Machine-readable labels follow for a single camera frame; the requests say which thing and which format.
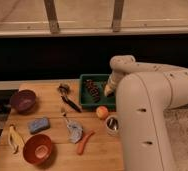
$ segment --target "orange bowl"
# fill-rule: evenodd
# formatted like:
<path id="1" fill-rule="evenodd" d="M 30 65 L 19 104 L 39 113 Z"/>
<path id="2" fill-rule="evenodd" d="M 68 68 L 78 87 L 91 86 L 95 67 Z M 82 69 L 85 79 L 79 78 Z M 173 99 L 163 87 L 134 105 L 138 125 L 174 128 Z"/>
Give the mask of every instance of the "orange bowl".
<path id="1" fill-rule="evenodd" d="M 36 94 L 32 90 L 21 90 L 14 93 L 10 98 L 10 105 L 18 113 L 28 111 L 36 103 Z"/>
<path id="2" fill-rule="evenodd" d="M 24 159 L 34 165 L 39 165 L 46 161 L 53 150 L 51 139 L 44 134 L 32 136 L 23 148 Z"/>

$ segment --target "blue sponge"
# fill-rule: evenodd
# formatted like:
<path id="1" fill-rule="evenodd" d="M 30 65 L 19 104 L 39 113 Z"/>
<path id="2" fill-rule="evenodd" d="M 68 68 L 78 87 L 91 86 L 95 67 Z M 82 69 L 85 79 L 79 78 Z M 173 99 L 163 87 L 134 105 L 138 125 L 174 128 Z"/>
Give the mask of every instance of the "blue sponge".
<path id="1" fill-rule="evenodd" d="M 40 119 L 36 119 L 30 123 L 28 123 L 28 129 L 31 134 L 38 133 L 42 130 L 50 128 L 50 123 L 48 118 L 43 117 Z"/>

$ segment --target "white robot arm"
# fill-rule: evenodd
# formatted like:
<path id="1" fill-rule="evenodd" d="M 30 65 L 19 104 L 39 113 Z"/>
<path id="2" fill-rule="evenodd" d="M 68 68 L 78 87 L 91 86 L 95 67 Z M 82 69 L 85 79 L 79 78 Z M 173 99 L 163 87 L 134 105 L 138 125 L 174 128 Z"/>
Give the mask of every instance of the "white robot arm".
<path id="1" fill-rule="evenodd" d="M 117 88 L 125 171 L 176 171 L 163 111 L 188 103 L 188 69 L 115 56 L 105 88 Z"/>

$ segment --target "black wall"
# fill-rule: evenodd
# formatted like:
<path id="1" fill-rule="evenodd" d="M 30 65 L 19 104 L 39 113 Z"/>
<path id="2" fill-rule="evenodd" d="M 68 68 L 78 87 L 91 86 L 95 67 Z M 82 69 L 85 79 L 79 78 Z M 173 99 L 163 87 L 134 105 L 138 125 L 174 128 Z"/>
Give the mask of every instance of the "black wall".
<path id="1" fill-rule="evenodd" d="M 114 55 L 188 67 L 188 35 L 0 38 L 0 80 L 110 73 Z"/>

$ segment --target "green tray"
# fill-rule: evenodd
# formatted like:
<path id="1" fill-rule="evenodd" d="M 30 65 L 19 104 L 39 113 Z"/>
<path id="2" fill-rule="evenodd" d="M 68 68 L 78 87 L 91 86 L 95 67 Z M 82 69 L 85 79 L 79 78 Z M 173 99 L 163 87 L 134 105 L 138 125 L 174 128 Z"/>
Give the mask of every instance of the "green tray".
<path id="1" fill-rule="evenodd" d="M 115 96 L 105 97 L 103 94 L 103 84 L 107 82 L 109 74 L 82 74 L 80 76 L 79 103 L 83 109 L 95 109 L 98 106 L 106 106 L 109 109 L 115 109 Z M 91 79 L 99 87 L 100 101 L 95 103 L 92 96 L 85 87 L 85 81 Z"/>

